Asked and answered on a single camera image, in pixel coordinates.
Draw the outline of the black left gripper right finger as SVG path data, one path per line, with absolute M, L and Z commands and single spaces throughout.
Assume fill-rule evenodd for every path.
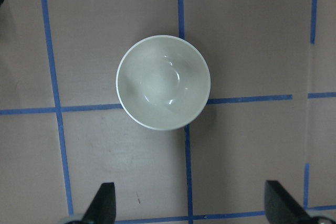
M 269 223 L 315 223 L 277 180 L 265 181 L 264 209 Z

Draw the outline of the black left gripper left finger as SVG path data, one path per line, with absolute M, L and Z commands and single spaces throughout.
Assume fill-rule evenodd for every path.
M 82 223 L 114 223 L 116 192 L 114 183 L 102 183 L 81 219 Z

